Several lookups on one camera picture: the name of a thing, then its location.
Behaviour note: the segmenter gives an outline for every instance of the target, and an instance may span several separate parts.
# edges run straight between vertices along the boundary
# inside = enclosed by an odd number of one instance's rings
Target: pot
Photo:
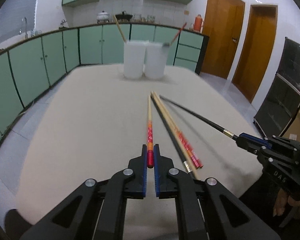
[[[102,11],[101,13],[97,14],[97,21],[108,21],[109,20],[109,14],[105,11]]]

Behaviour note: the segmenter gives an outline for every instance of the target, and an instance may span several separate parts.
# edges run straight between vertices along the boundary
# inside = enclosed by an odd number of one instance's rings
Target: human hand
[[[282,216],[287,203],[292,207],[298,207],[293,218],[300,219],[300,201],[295,201],[283,189],[280,189],[278,192],[277,199],[274,203],[273,216]]]

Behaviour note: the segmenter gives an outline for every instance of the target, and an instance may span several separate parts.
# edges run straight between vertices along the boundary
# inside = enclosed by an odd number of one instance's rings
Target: finger
[[[285,205],[288,201],[288,194],[283,190],[280,189],[277,195],[277,199],[274,204],[273,208],[273,216],[281,216],[284,213]]]

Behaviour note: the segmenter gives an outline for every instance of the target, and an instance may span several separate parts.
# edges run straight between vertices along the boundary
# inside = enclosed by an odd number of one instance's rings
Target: table surface
[[[88,178],[109,179],[141,155],[147,142],[150,91],[218,123],[233,133],[258,136],[252,126],[195,73],[167,66],[160,81],[127,80],[123,65],[77,68],[55,94],[29,147],[20,177],[17,209],[39,221]],[[202,180],[215,177],[239,197],[261,176],[256,156],[202,121],[166,105],[204,167]],[[162,155],[183,165],[152,105],[153,140]],[[155,197],[154,171],[148,169],[144,200],[128,200],[124,239],[149,239],[178,231],[174,200]]]

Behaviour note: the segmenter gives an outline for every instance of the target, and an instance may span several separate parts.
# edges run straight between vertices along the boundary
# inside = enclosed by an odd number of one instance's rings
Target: white container
[[[126,78],[138,79],[142,77],[148,43],[148,41],[127,41],[124,44],[123,75]]]
[[[145,74],[149,79],[160,79],[163,77],[164,69],[168,60],[169,46],[162,43],[150,42],[146,51]]]

